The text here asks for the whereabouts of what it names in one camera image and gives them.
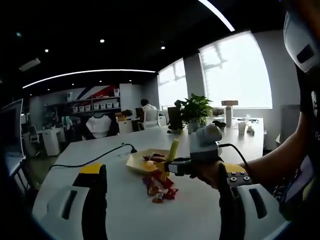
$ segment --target ceiling light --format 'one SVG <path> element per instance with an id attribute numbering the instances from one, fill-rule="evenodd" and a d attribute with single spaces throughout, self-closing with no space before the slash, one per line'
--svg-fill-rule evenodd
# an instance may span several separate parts
<path id="1" fill-rule="evenodd" d="M 61 74 L 61 75 L 57 75 L 57 76 L 51 76 L 51 77 L 48 77 L 48 78 L 45 78 L 45 79 L 41 79 L 39 81 L 35 81 L 35 82 L 32 82 L 32 83 L 30 83 L 28 85 L 25 85 L 22 88 L 25 89 L 27 87 L 30 87 L 32 85 L 41 83 L 43 81 L 50 80 L 50 79 L 55 79 L 55 78 L 59 78 L 59 77 L 69 76 L 69 75 L 73 75 L 73 74 L 85 74 L 85 73 L 96 73 L 96 72 L 139 72 L 139 73 L 152 73 L 152 74 L 155 73 L 155 71 L 138 70 L 138 69 L 100 69 L 100 70 L 75 71 L 75 72 L 65 73 L 65 74 Z"/>
<path id="2" fill-rule="evenodd" d="M 205 5 L 211 12 L 213 12 L 223 23 L 224 25 L 230 30 L 230 32 L 234 32 L 235 29 L 231 25 L 231 23 L 225 18 L 225 16 L 215 7 L 212 5 L 211 2 L 208 0 L 198 0 L 200 3 Z"/>

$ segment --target potted plant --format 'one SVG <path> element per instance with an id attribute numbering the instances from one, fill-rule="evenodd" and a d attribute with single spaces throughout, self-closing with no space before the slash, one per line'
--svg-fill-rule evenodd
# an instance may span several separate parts
<path id="1" fill-rule="evenodd" d="M 180 108 L 181 120 L 188 124 L 188 132 L 193 133 L 206 125 L 206 117 L 212 114 L 211 102 L 205 96 L 191 94 L 190 99 L 177 100 L 174 105 Z"/>

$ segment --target white cup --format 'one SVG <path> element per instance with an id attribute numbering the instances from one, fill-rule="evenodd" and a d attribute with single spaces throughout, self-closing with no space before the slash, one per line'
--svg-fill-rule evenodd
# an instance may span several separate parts
<path id="1" fill-rule="evenodd" d="M 241 121 L 238 123 L 238 128 L 239 128 L 239 135 L 245 135 L 245 130 L 246 130 L 246 122 Z"/>

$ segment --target window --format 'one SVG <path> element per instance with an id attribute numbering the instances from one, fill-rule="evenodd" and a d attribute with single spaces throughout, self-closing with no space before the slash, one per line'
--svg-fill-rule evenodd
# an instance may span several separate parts
<path id="1" fill-rule="evenodd" d="M 188 98 L 184 60 L 180 59 L 159 71 L 158 93 L 160 110 L 174 107 L 177 100 Z"/>
<path id="2" fill-rule="evenodd" d="M 200 49 L 205 94 L 213 107 L 238 100 L 236 108 L 272 109 L 267 67 L 251 32 L 224 38 Z"/>

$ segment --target paper plate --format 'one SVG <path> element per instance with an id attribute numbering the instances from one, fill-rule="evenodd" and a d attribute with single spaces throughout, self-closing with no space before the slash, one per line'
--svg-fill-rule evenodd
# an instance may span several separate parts
<path id="1" fill-rule="evenodd" d="M 169 150 L 149 148 L 144 151 L 138 151 L 136 153 L 132 153 L 130 154 L 129 159 L 126 162 L 126 166 L 128 166 L 128 168 L 136 172 L 139 172 L 142 174 L 150 174 L 153 171 L 157 170 L 157 168 L 152 161 L 146 162 L 144 159 L 144 156 L 152 155 L 152 154 L 161 154 L 167 158 L 169 156 Z"/>

